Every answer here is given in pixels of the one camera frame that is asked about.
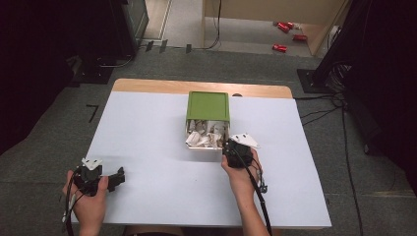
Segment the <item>black stand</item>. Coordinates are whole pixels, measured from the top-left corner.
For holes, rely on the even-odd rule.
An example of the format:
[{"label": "black stand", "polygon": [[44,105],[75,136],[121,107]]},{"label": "black stand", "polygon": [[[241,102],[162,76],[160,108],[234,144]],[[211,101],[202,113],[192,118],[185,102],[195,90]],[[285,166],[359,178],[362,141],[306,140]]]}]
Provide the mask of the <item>black stand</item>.
[{"label": "black stand", "polygon": [[313,76],[315,73],[315,70],[297,69],[298,79],[300,80],[304,93],[334,93],[326,84],[314,83]]}]

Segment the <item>floor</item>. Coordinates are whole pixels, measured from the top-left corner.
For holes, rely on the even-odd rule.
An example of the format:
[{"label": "floor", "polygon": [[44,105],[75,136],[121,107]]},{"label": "floor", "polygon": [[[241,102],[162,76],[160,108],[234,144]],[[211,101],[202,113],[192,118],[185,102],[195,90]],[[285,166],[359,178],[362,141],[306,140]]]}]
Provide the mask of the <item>floor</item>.
[{"label": "floor", "polygon": [[[148,0],[148,2],[151,2],[149,21],[152,22],[151,16],[161,18],[163,14],[157,11],[164,11],[164,9],[155,8],[154,5],[157,3],[155,0]],[[203,1],[172,1],[162,38],[168,40],[168,46],[186,47],[187,44],[192,44],[193,48],[201,48],[209,47],[214,43],[217,37],[217,19],[206,18],[205,38],[203,38],[202,8]],[[272,22],[233,19],[220,19],[219,24],[219,43],[212,50],[312,57],[306,42],[292,40],[293,34],[302,34],[301,29],[292,29],[289,33],[285,33],[275,27]],[[275,43],[287,46],[287,51],[283,53],[272,50]],[[317,57],[323,58],[327,50],[327,46],[323,45]]]}]

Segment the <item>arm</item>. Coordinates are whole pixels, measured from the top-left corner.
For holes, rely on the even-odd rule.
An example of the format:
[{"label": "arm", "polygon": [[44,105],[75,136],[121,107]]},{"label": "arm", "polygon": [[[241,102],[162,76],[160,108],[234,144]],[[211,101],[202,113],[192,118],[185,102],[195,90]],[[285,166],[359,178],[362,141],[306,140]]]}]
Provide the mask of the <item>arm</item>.
[{"label": "arm", "polygon": [[[254,159],[259,162],[258,154],[254,149],[251,149]],[[240,216],[242,218],[243,233],[246,236],[269,236],[268,231],[258,213],[254,202],[255,189],[252,186],[249,174],[246,169],[230,168],[227,164],[226,156],[223,156],[221,166],[227,172],[230,179],[230,187],[236,198],[236,203],[239,208]],[[258,175],[255,167],[250,166],[252,175],[258,182]]]}]

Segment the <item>table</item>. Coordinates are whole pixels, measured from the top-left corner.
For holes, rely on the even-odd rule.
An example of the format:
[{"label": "table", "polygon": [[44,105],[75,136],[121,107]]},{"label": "table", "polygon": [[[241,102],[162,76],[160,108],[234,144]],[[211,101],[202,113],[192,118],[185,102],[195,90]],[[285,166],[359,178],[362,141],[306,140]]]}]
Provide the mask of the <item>table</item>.
[{"label": "table", "polygon": [[[205,35],[205,17],[218,16],[220,0],[203,1],[202,34]],[[303,33],[308,36],[310,51],[316,55],[332,27],[342,24],[349,6],[349,0],[224,0],[220,17],[301,23]]]},{"label": "table", "polygon": [[87,155],[103,159],[104,175],[125,169],[126,182],[107,195],[104,223],[241,225],[221,152],[185,145],[189,90],[244,95],[229,99],[231,132],[248,132],[261,145],[272,227],[331,226],[289,88],[128,79],[114,84]]}]

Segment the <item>cable on floor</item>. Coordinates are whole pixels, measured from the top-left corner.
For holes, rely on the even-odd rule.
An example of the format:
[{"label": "cable on floor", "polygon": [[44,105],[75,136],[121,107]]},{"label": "cable on floor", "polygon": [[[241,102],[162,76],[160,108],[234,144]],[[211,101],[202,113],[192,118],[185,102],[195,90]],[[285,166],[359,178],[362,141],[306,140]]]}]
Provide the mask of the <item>cable on floor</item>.
[{"label": "cable on floor", "polygon": [[348,151],[348,148],[347,148],[347,133],[346,133],[346,122],[345,122],[345,119],[344,119],[344,111],[345,111],[345,109],[342,108],[341,109],[341,119],[342,119],[342,123],[343,123],[344,153],[346,155],[346,165],[347,165],[347,172],[349,173],[350,187],[352,188],[353,200],[355,201],[356,213],[358,215],[360,236],[363,236],[364,232],[363,232],[361,211],[359,209],[359,204],[358,204],[358,198],[357,198],[357,194],[356,194],[355,185],[353,184],[352,171],[351,171],[350,161],[349,161],[349,151]]}]

